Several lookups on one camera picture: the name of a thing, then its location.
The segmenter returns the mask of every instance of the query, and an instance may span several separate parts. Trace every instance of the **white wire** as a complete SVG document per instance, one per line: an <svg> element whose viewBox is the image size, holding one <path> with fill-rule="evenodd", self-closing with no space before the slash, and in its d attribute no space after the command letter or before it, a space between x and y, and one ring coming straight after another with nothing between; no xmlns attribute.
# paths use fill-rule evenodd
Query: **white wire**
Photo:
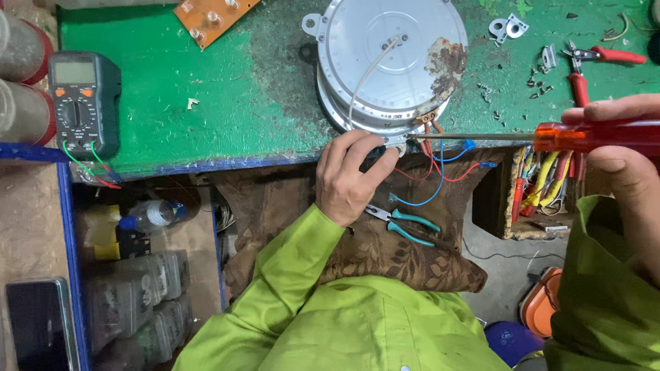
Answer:
<svg viewBox="0 0 660 371"><path fill-rule="evenodd" d="M371 67L369 67L367 72L362 77L362 80L358 84L358 87L353 92L353 98L350 100L350 107L348 108L348 126L350 127L350 130L353 130L353 104L355 104L355 98L358 97L358 92L360 92L360 89L362 88L362 84L364 84L364 81L367 79L367 76L369 76L371 71L373 71L374 68L376 68L378 63L380 63L380 61L383 60L383 58L387 55L387 53L389 53L389 51L394 48L394 45L396 45L397 42L399 42L398 37L394 38L394 40L392 40L392 42L387 46L387 49L383 50L383 53L380 55L380 57L378 57L378 59L376 59L374 64L372 64Z"/></svg>

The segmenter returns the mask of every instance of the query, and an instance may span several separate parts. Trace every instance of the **wire cutters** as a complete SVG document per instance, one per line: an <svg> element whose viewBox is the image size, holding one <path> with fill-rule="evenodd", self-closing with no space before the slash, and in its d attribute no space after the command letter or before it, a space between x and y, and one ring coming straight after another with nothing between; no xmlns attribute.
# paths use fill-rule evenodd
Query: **wire cutters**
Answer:
<svg viewBox="0 0 660 371"><path fill-rule="evenodd" d="M610 50L601 46L594 46L590 50L578 49L576 45L568 40L569 50L562 50L571 57L573 62L573 71L568 75L573 89L573 98L576 105L584 108L589 103L589 93L587 91L587 79L582 73L582 61L601 61L601 62L628 62L636 65L642 65L646 62L643 55L630 53L622 50Z"/></svg>
<svg viewBox="0 0 660 371"><path fill-rule="evenodd" d="M392 219L410 220L410 221L413 221L413 222L420 223L424 226L427 226L428 228L430 228L430 229L432 229L436 232L439 232L440 227L436 226L435 224L431 223L430 221L428 221L424 218L416 217L414 215L402 214L402 213L399 212L398 209L395 209L390 214L387 211L385 211L383 209L379 209L379 208L377 208L373 205L367 205L367 207L364 210L367 213L369 213L371 215L374 215L376 218L379 218L379 219L382 219L386 222L389 222L389 223L387 223L387 230L395 231L396 233L403 236L403 238L405 238L406 240L417 242L418 244L422 244L422 245L428 246L430 248L435 246L431 242L427 242L427 241L424 241L424 240L420 240L419 238L412 237L408 232L403 230L403 228L401 228L397 223L393 222Z"/></svg>

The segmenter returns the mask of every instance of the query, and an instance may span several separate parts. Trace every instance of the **blue wire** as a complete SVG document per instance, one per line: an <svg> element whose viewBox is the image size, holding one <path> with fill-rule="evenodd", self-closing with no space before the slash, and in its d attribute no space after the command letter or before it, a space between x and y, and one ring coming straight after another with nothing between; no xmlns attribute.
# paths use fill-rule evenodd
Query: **blue wire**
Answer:
<svg viewBox="0 0 660 371"><path fill-rule="evenodd" d="M447 159L445 159L445 160L440 160L438 157L436 157L436 155L433 155L433 159L434 159L435 161L442 161L442 162L454 161L454 160L456 160L457 158L459 158L460 156L463 156L467 151L468 151L468 149L466 148L466 149L463 150L463 152L459 153L458 156L456 156L456 157L452 157L452 158L447 158Z"/></svg>
<svg viewBox="0 0 660 371"><path fill-rule="evenodd" d="M422 205L425 205L425 204L429 203L432 199L436 198L436 196L440 192L440 188L442 188L442 183L445 180L445 163L442 160L443 149L444 149L444 144L442 143L442 139L440 139L440 159L438 160L438 161L440 161L440 185L438 186L438 189L433 194L433 196L431 196L431 198L427 199L426 201L424 201L422 203L409 203L408 201L403 201L402 199L400 199L399 196L397 196L397 198L396 198L397 201L403 202L404 204L410 205L410 206L422 206Z"/></svg>

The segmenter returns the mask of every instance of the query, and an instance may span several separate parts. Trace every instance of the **concrete floor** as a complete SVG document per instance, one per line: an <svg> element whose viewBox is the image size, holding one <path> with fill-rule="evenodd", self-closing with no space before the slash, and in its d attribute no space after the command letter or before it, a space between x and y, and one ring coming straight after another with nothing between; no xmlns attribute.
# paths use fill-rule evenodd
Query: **concrete floor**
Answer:
<svg viewBox="0 0 660 371"><path fill-rule="evenodd" d="M470 252L479 257L488 257L494 253L502 255L526 255L529 257L555 253L566 255L568 239L555 239L553 241L503 241L487 233L472 223L472 200L469 201L465 213L463 237L469 246ZM478 259L463 246L463 256L477 263L488 273L488 281L484 289L473 294L464 292L463 298L469 304L475 315L488 324L497 321L517 321L518 304L525 297L532 282L528 273L541 274L547 267L563 267L564 260L550 256L536 259L523 259L520 257L504 258L494 256L490 259Z"/></svg>

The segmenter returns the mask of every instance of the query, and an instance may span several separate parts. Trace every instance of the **green painted surface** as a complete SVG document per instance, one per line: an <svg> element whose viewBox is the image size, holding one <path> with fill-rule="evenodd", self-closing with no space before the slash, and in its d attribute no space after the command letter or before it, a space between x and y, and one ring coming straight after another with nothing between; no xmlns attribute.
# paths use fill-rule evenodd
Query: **green painted surface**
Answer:
<svg viewBox="0 0 660 371"><path fill-rule="evenodd" d="M146 176L162 166L204 160L313 158L335 131L317 102L316 45L300 30L300 20L322 13L328 3L266 0L205 51L188 36L172 6L61 11L64 49L98 51L122 68L115 170ZM469 33L470 54L463 84L439 120L448 131L527 131L559 120L573 106L566 80L570 62L560 51L566 40L579 48L601 45L646 55L650 37L631 24L618 41L599 41L609 28L622 30L621 12L648 27L648 0L472 0L456 6ZM566 19L568 12L580 17ZM530 29L497 48L488 40L488 25L495 14L506 18L510 13ZM526 85L531 68L541 62L541 48L551 43L559 66L535 78L554 90L530 100L538 91ZM660 69L651 62L635 67L587 62L583 72L592 100L660 91ZM482 99L477 82L496 91L491 104ZM199 101L192 110L186 110L188 98ZM493 118L494 110L500 121Z"/></svg>

